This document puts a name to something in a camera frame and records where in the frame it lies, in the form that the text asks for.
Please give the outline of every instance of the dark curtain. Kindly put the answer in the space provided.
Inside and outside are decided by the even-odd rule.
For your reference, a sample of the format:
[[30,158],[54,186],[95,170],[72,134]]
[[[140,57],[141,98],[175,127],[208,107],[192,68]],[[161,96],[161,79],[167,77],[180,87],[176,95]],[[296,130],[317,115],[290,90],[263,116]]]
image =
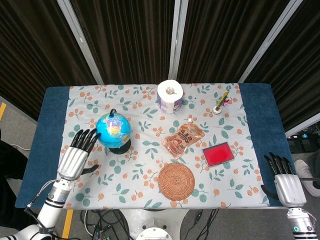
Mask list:
[[174,0],[72,0],[104,83],[146,84],[169,73]]
[[177,80],[235,83],[288,0],[190,0]]
[[57,1],[0,1],[0,96],[37,120],[48,87],[95,80]]
[[284,129],[320,113],[320,3],[305,0],[246,83],[271,84]]

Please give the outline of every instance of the yellow floor tape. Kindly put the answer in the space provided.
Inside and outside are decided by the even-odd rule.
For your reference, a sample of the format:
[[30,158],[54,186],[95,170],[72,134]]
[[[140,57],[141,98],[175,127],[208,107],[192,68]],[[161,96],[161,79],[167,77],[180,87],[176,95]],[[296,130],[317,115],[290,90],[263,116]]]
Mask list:
[[1,118],[2,118],[2,116],[4,114],[4,112],[5,112],[6,106],[7,105],[4,102],[1,103],[1,106],[0,106],[0,121],[1,121]]
[[65,221],[64,221],[64,228],[63,228],[63,234],[62,234],[63,238],[68,238],[69,237],[69,232],[70,232],[73,213],[74,213],[74,211],[72,209],[68,209],[68,211],[66,212]]

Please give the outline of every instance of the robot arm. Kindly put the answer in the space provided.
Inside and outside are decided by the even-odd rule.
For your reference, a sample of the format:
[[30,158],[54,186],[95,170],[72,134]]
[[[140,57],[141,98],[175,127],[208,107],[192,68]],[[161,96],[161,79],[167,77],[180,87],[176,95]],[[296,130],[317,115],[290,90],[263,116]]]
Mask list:
[[[30,225],[18,232],[16,235],[0,238],[0,240],[52,239],[51,234],[54,231],[57,219],[71,191],[72,181],[77,180],[82,174],[93,172],[98,167],[98,165],[96,165],[92,168],[84,169],[87,158],[97,139],[101,135],[98,133],[93,137],[96,131],[97,129],[93,129],[89,133],[89,129],[86,131],[81,129],[74,136],[70,147],[68,147],[67,151],[64,153],[61,163],[58,166],[57,171],[61,178],[54,182],[38,217],[36,218],[34,216],[38,225]],[[27,213],[32,213],[30,207],[37,197],[35,197],[26,207],[25,210]]]
[[264,156],[274,175],[276,193],[270,192],[264,185],[262,190],[269,197],[280,200],[283,206],[288,208],[287,218],[290,222],[295,239],[315,239],[317,234],[315,226],[310,220],[309,213],[302,206],[307,202],[300,179],[294,174],[288,159],[275,156]]

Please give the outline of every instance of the snack bag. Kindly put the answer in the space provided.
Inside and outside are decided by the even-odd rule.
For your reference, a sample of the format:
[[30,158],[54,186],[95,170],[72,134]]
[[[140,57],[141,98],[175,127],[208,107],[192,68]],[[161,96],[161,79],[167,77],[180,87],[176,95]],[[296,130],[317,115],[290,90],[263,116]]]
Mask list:
[[190,145],[196,143],[204,136],[204,131],[197,125],[187,123],[183,124],[176,133],[163,139],[162,145],[166,147],[175,159],[178,159]]

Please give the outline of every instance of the red box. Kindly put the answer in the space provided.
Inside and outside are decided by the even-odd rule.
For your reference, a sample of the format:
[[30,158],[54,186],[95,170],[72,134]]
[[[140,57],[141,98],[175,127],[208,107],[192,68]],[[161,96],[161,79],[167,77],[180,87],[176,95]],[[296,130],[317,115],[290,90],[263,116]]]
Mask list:
[[227,142],[204,148],[202,152],[209,167],[235,158]]

